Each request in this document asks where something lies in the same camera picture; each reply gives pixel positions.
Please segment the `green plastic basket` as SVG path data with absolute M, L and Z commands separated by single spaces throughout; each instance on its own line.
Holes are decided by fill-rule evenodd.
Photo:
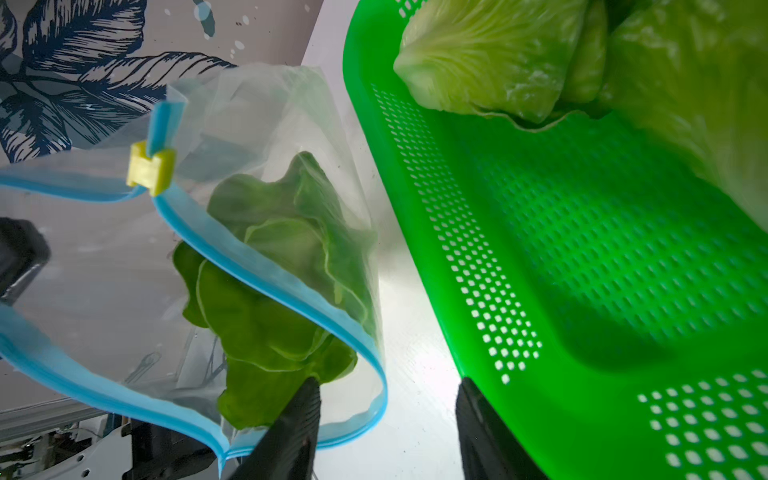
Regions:
M 767 475 L 767 236 L 614 116 L 426 110 L 416 10 L 362 1 L 343 73 L 461 378 L 547 479 Z

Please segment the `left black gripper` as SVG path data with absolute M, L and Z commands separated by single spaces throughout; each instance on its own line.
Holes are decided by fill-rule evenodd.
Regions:
M 151 423 L 132 421 L 120 433 L 130 438 L 132 457 L 132 466 L 122 475 L 123 480 L 185 479 L 217 461 L 203 443 Z

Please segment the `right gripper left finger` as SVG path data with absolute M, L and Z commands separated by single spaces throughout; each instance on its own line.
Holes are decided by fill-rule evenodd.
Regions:
M 312 479 L 320 414 L 320 386 L 310 377 L 230 479 Z

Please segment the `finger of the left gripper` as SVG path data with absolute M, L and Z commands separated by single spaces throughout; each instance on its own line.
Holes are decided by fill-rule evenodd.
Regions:
M 2 217 L 1 299 L 17 300 L 50 258 L 50 248 L 33 223 Z

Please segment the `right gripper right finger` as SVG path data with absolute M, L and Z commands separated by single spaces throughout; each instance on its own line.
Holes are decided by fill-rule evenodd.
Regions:
M 461 380 L 455 414 L 465 479 L 547 479 L 469 377 Z

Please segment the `clear zipper bag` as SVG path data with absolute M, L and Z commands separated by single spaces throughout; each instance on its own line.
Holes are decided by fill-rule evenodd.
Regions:
M 9 112 L 1 218 L 51 258 L 1 299 L 1 355 L 89 406 L 155 423 L 220 461 L 320 386 L 320 447 L 382 418 L 376 234 L 323 73 L 263 63 L 168 86 L 137 113 L 68 92 L 74 144 L 24 142 L 53 109 Z

